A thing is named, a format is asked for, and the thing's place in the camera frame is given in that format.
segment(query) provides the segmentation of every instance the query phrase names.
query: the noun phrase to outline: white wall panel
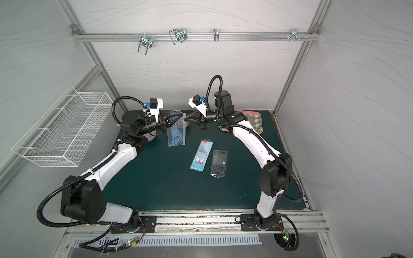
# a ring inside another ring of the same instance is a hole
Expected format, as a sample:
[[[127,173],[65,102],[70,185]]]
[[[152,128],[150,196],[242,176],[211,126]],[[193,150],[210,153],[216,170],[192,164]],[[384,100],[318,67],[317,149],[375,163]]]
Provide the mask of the white wall panel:
[[[0,168],[14,155],[10,149],[20,137],[92,68],[55,0],[0,3]],[[86,90],[109,91],[100,77]],[[65,228],[38,222],[40,201],[67,176],[79,175],[106,156],[118,131],[108,116],[78,168],[41,168],[21,158],[18,172],[0,194],[1,257],[53,255]],[[60,198],[52,199],[44,214],[68,222],[60,215]]]
[[[237,109],[272,109],[294,63],[296,42],[162,42],[145,55],[136,42],[94,43],[121,95],[148,102],[164,99],[165,109],[188,109],[188,99],[205,95],[220,74]],[[212,88],[218,90],[218,80]],[[139,104],[125,101],[129,109]]]
[[[86,32],[285,32],[307,31],[319,0],[110,1],[70,0]],[[187,109],[188,98],[224,78],[238,109],[273,109],[297,56],[290,42],[154,42],[148,55],[137,42],[94,43],[121,95],[166,109]],[[125,101],[128,108],[140,108]]]
[[[83,91],[106,91],[114,98],[100,75]],[[120,117],[120,108],[116,111]],[[39,203],[60,187],[66,177],[77,176],[102,160],[118,132],[119,127],[109,114],[77,168],[42,168],[21,159],[18,173],[0,195],[1,257],[52,257],[66,228],[40,224],[36,218]],[[61,198],[61,194],[55,196],[43,214],[56,223],[70,222],[70,218],[60,214]]]
[[[413,256],[412,14],[332,1],[278,114],[340,257]]]
[[[92,67],[55,1],[1,3],[0,167],[20,137]]]
[[[307,31],[319,0],[70,0],[86,32]]]

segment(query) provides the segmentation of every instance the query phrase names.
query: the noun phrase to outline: black mounting plate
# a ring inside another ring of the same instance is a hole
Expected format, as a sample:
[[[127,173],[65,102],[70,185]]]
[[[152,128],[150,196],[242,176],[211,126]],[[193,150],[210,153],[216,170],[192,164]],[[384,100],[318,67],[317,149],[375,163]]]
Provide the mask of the black mounting plate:
[[[155,225],[156,225],[156,216],[139,216],[141,219],[143,225],[145,226],[145,233],[153,233],[155,231]],[[129,233],[131,229],[123,224],[115,224],[110,231],[112,234],[123,234],[123,233]],[[143,227],[139,227],[138,230],[134,233],[142,233]]]
[[[254,221],[254,214],[241,214],[240,221]],[[277,224],[278,226],[283,227],[282,220],[280,216],[274,216],[272,223]],[[280,231],[280,228],[271,224],[267,230],[260,230],[255,223],[248,225],[245,222],[241,222],[241,231]]]

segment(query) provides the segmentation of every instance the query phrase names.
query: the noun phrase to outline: metal vent grille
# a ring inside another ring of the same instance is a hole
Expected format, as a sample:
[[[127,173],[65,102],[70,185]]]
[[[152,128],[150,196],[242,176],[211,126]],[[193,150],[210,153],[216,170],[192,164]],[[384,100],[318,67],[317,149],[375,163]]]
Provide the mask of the metal vent grille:
[[[109,247],[120,246],[133,236],[106,237],[90,244],[90,246],[101,246],[114,239],[119,238],[117,243]],[[92,240],[94,237],[77,237],[73,242],[73,247]],[[173,235],[173,236],[145,236],[141,242],[135,246],[236,246],[261,244],[258,234],[217,234],[217,235]]]

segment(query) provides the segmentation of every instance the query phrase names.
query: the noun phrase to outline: robotic arm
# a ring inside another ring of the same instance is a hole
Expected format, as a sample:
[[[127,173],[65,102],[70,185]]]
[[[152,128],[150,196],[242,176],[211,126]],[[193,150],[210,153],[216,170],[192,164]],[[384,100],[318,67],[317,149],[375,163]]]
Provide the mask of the robotic arm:
[[[143,105],[145,117],[136,111],[128,111],[120,122],[115,115],[115,105],[121,99],[132,99]],[[143,104],[133,97],[119,97],[112,104],[112,115],[123,129],[123,137],[114,145],[112,152],[95,167],[80,176],[69,176],[63,186],[46,197],[37,210],[37,218],[46,226],[69,227],[81,224],[105,224],[115,222],[124,224],[130,231],[140,226],[138,211],[129,207],[106,202],[103,189],[107,183],[145,148],[145,135],[172,126],[182,114],[166,114],[159,110],[163,107],[162,99],[151,99]],[[60,212],[63,216],[79,220],[72,223],[53,223],[43,216],[46,203],[57,193],[62,192]]]
[[[208,95],[215,79],[220,80],[219,91],[215,96],[216,110],[211,110],[208,104]],[[207,123],[217,122],[220,127],[227,128],[235,137],[241,140],[258,161],[262,171],[258,185],[261,188],[261,197],[255,208],[253,223],[259,230],[267,230],[276,213],[276,207],[281,197],[291,201],[302,200],[302,189],[292,172],[292,159],[288,154],[281,153],[271,147],[252,127],[246,116],[235,111],[231,95],[222,90],[222,77],[216,75],[209,83],[206,97],[195,95],[189,99],[189,105],[197,110],[185,118],[185,121],[195,123],[201,129],[207,128]],[[291,181],[295,181],[298,190],[298,199],[283,195]]]

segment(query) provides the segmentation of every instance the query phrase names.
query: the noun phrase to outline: aluminum rail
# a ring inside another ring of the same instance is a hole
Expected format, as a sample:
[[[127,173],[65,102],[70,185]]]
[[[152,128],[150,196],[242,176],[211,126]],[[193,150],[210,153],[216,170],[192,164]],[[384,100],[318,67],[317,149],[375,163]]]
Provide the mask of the aluminum rail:
[[[103,41],[140,41],[144,33],[80,33],[72,35],[75,41],[80,42],[103,42]],[[169,33],[145,33],[155,41],[172,41]],[[186,33],[187,41],[215,41],[214,33]],[[219,33],[219,41],[289,41],[291,33],[280,32],[250,32],[250,33]],[[320,34],[298,32],[297,41],[313,41],[318,40]]]

